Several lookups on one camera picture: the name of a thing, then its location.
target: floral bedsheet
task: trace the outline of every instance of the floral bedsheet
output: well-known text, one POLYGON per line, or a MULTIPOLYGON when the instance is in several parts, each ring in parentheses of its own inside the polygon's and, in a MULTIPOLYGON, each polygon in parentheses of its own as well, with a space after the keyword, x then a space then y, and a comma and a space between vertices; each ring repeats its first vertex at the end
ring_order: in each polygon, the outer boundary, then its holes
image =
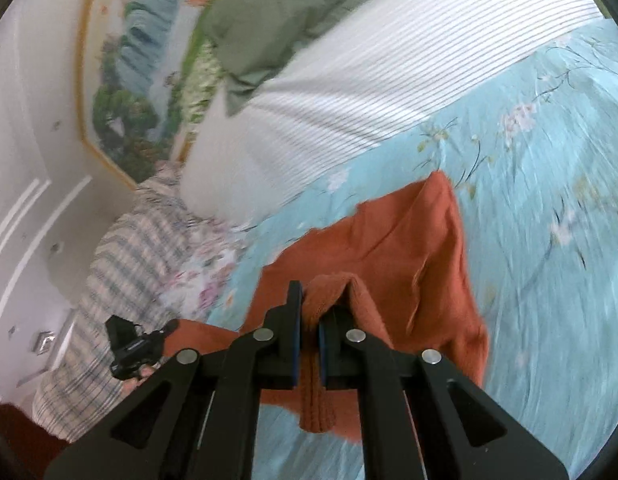
MULTIPOLYGON (((433 170, 453 182, 463 216, 472 288, 492 341, 486 391, 575 478, 618 423, 618 28, 611 20, 552 41, 318 179, 249 232, 253 243, 209 322, 239 328, 260 270, 282 249, 433 170)), ((290 418, 262 408, 254 478, 363 477, 359 447, 302 433, 290 418)))

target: striped blanket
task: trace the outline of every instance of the striped blanket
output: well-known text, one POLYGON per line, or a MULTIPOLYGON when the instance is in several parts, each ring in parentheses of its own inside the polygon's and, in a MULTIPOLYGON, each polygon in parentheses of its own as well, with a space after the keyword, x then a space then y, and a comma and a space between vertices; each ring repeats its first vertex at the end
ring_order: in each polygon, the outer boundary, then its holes
POLYGON ((35 422, 70 442, 119 402, 121 383, 108 367, 105 321, 116 314, 156 330, 178 313, 160 304, 164 282, 191 252, 198 222, 179 198, 180 170, 166 164, 137 187, 132 211, 96 249, 62 364, 36 392, 35 422))

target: orange cloth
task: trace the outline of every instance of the orange cloth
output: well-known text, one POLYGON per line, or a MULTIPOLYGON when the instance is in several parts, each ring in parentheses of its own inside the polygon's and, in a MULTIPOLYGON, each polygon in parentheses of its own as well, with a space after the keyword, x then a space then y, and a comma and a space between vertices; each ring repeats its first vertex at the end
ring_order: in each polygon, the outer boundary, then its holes
MULTIPOLYGON (((471 294, 454 192, 442 172, 362 203, 355 215, 326 229, 311 230, 287 248, 262 270, 241 333, 262 325, 269 308, 285 303, 291 280, 300 280, 306 288, 305 333, 315 329, 320 314, 329 307, 325 301, 333 304, 349 283, 353 314, 363 330, 403 352, 436 348, 482 384, 488 335, 471 294)), ((165 355, 182 348, 215 351, 237 336, 183 321, 167 339, 165 355)), ((298 390, 266 390, 262 402, 301 413, 301 427, 306 430, 333 428, 359 440, 355 392, 325 392, 316 382, 311 350, 303 348, 302 396, 298 390)))

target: landscape painting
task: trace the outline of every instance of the landscape painting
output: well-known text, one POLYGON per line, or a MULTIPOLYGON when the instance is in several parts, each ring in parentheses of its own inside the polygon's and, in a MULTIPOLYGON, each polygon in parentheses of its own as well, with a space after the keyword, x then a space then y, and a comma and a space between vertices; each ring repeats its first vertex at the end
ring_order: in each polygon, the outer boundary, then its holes
POLYGON ((153 175, 204 117, 222 77, 201 30, 212 1, 87 1, 78 74, 84 138, 129 182, 153 175))

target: green blanket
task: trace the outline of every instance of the green blanket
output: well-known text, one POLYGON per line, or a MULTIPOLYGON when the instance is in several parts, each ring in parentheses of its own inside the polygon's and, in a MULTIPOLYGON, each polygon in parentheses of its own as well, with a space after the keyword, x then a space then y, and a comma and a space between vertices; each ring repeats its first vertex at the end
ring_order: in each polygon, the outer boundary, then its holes
POLYGON ((203 23, 227 71, 234 114, 266 79, 367 0, 217 0, 203 23))

